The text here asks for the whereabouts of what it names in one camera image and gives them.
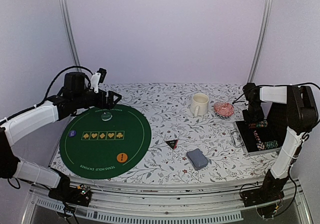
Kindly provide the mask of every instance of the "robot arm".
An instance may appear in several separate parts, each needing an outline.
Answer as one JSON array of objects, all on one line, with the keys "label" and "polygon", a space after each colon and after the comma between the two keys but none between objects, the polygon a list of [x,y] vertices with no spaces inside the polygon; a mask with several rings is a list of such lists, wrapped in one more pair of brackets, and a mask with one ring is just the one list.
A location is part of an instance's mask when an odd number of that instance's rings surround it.
[{"label": "robot arm", "polygon": [[244,191],[245,204],[271,202],[279,199],[282,189],[289,179],[291,166],[297,160],[308,133],[318,122],[318,111],[310,86],[256,86],[248,83],[243,87],[248,103],[248,109],[243,110],[246,122],[262,121],[265,116],[261,108],[262,102],[272,102],[286,105],[286,136],[271,169],[267,172],[259,192]]},{"label": "robot arm", "polygon": [[38,166],[35,163],[19,159],[14,156],[11,146],[29,133],[47,124],[60,121],[78,109],[97,107],[112,109],[122,98],[121,95],[109,91],[107,93],[98,88],[104,81],[106,70],[94,73],[90,80],[90,87],[86,88],[85,79],[89,79],[82,72],[70,72],[65,75],[64,86],[58,95],[50,96],[46,101],[34,109],[26,111],[10,120],[0,120],[0,178],[17,178],[52,188],[49,196],[60,201],[87,205],[81,201],[83,195],[78,195],[83,189],[74,190],[70,187],[70,179],[61,172]]}]

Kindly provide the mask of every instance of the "white patterned table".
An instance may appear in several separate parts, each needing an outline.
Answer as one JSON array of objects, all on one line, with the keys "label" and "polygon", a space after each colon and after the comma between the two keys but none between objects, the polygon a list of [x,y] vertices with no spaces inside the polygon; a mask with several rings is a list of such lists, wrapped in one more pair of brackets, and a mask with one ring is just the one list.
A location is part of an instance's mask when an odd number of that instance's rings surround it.
[{"label": "white patterned table", "polygon": [[[234,115],[221,119],[213,111],[217,101],[232,102],[242,93],[235,84],[152,83],[112,84],[100,87],[122,95],[120,104],[143,113],[150,123],[152,139],[144,158],[130,171],[105,180],[137,184],[195,184],[225,182],[264,176],[276,161],[275,152],[245,156],[235,148],[230,137],[234,122],[242,120],[244,102],[236,103]],[[190,98],[202,92],[209,96],[209,112],[193,117]],[[178,139],[171,149],[165,141]],[[236,146],[241,144],[235,138]],[[186,157],[188,151],[199,148],[208,158],[207,167],[196,171]],[[76,177],[63,163],[59,150],[50,165],[66,175]]]}]

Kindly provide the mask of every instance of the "ceramic mug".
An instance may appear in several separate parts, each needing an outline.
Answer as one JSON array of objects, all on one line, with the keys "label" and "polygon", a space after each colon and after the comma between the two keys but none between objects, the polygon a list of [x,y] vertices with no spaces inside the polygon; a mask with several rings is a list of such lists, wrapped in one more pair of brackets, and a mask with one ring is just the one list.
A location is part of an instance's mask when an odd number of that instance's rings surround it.
[{"label": "ceramic mug", "polygon": [[209,97],[203,93],[192,96],[190,111],[194,117],[205,115],[208,112]]}]

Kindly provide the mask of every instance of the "black cable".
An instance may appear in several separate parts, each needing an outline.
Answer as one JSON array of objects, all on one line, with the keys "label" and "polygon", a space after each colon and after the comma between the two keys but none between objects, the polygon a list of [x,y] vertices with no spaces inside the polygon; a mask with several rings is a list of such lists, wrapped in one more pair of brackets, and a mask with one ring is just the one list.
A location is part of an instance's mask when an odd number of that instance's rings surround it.
[{"label": "black cable", "polygon": [[79,114],[71,114],[71,117],[79,117],[82,116],[83,114],[87,113],[88,111],[90,111],[90,108],[84,110],[83,112],[79,113]]},{"label": "black cable", "polygon": [[64,215],[65,215],[65,216],[67,215],[66,210],[69,211],[69,212],[71,212],[72,215],[73,215],[73,217],[74,217],[75,222],[76,222],[77,224],[80,224],[79,221],[78,221],[78,218],[76,217],[75,212],[70,208],[70,206],[68,206],[68,204],[67,204],[65,201],[63,201],[62,203],[63,203],[63,205],[64,205],[64,209],[63,209]]},{"label": "black cable", "polygon": [[306,142],[309,139],[309,137],[310,137],[309,132],[305,132],[302,135],[303,142]]},{"label": "black cable", "polygon": [[57,78],[58,78],[62,73],[64,73],[65,71],[67,71],[67,70],[69,70],[69,69],[73,69],[73,68],[84,69],[84,70],[88,71],[91,75],[93,75],[92,71],[91,71],[90,69],[84,67],[84,66],[72,65],[72,66],[69,66],[69,67],[63,69],[63,70],[60,71],[60,72],[55,76],[55,78],[52,80],[52,82],[50,83],[48,89],[47,89],[46,92],[45,92],[45,95],[44,95],[43,100],[42,100],[40,103],[36,104],[35,107],[34,107],[34,106],[31,106],[31,107],[29,107],[29,108],[26,108],[26,109],[24,109],[24,110],[21,110],[21,111],[15,113],[15,114],[9,116],[7,119],[5,119],[5,120],[3,120],[3,121],[0,122],[0,126],[1,126],[2,124],[6,123],[7,121],[9,121],[10,119],[15,118],[15,117],[17,117],[17,116],[19,116],[19,115],[21,115],[21,114],[23,114],[23,113],[25,113],[25,112],[30,111],[30,110],[33,110],[33,109],[35,109],[36,107],[39,107],[39,106],[41,106],[43,103],[45,103],[46,99],[48,98],[49,91],[50,91],[52,85],[54,84],[54,82],[57,80]]},{"label": "black cable", "polygon": [[10,186],[13,187],[14,189],[19,190],[19,189],[21,188],[20,182],[19,182],[19,180],[18,180],[17,178],[14,177],[14,179],[15,179],[16,183],[18,184],[18,186],[13,185],[13,184],[10,182],[10,178],[7,179],[7,180],[8,180],[8,183],[9,183]]},{"label": "black cable", "polygon": [[292,179],[292,177],[291,177],[290,170],[291,170],[291,166],[289,166],[289,169],[288,169],[288,176],[289,176],[290,181],[293,182],[293,184],[294,184],[294,195],[293,195],[293,198],[292,198],[291,202],[289,203],[289,205],[288,205],[282,212],[280,212],[279,214],[275,214],[274,217],[278,217],[278,216],[280,216],[281,214],[283,214],[286,210],[289,209],[289,207],[290,207],[290,206],[292,205],[292,203],[294,203],[294,201],[295,201],[298,187],[297,187],[296,182],[295,182],[295,181]]},{"label": "black cable", "polygon": [[251,183],[243,184],[243,185],[240,187],[240,190],[239,190],[239,196],[241,197],[241,199],[244,198],[244,197],[241,195],[241,190],[242,190],[242,188],[244,188],[245,186],[253,186],[253,187],[255,187],[255,188],[258,188],[258,187],[259,187],[259,186],[257,186],[257,185],[251,184]]},{"label": "black cable", "polygon": [[283,199],[282,199],[281,195],[279,195],[279,198],[280,198],[280,202],[279,202],[278,206],[280,207],[280,204],[283,202]]},{"label": "black cable", "polygon": [[250,88],[249,90],[246,90],[244,93],[242,93],[237,99],[235,99],[233,102],[232,102],[232,105],[235,104],[235,103],[238,103],[240,101],[238,101],[244,94],[250,92],[251,90],[255,89],[255,88],[259,88],[259,87],[274,87],[273,85],[256,85],[252,88]]},{"label": "black cable", "polygon": [[51,191],[51,188],[47,187],[46,185],[40,184],[41,186],[43,186],[45,189]]},{"label": "black cable", "polygon": [[91,71],[90,69],[84,67],[84,66],[72,65],[72,66],[69,66],[69,67],[63,69],[63,70],[60,71],[60,72],[53,78],[53,80],[51,81],[48,89],[46,90],[46,93],[45,93],[45,95],[44,95],[44,98],[43,98],[43,100],[42,100],[43,103],[44,103],[44,102],[46,101],[46,99],[48,98],[49,91],[50,91],[52,85],[53,85],[53,84],[55,83],[55,81],[58,79],[58,77],[59,77],[62,73],[64,73],[65,71],[67,71],[67,70],[69,70],[69,69],[73,69],[73,68],[84,69],[84,70],[88,71],[91,75],[93,75],[92,71]]},{"label": "black cable", "polygon": [[91,81],[87,75],[85,76],[85,79],[88,81],[87,89],[90,89],[91,88]]}]

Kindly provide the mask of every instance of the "white wall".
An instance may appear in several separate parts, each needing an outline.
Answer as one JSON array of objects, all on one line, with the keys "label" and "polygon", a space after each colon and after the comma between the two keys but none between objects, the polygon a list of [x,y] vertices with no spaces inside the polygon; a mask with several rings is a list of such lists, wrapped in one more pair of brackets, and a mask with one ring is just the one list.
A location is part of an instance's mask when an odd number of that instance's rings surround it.
[{"label": "white wall", "polygon": [[[273,0],[256,84],[320,84],[320,0]],[[313,89],[320,111],[320,93]],[[314,223],[320,223],[320,128],[304,144],[293,171]]]},{"label": "white wall", "polygon": [[82,66],[107,83],[246,82],[265,0],[67,0]]},{"label": "white wall", "polygon": [[[0,0],[0,119],[39,103],[54,76],[72,65],[59,0]],[[51,94],[62,85],[58,80]],[[48,166],[63,122],[50,124],[13,146],[17,156]],[[0,179],[0,223],[21,223],[30,185]]]}]

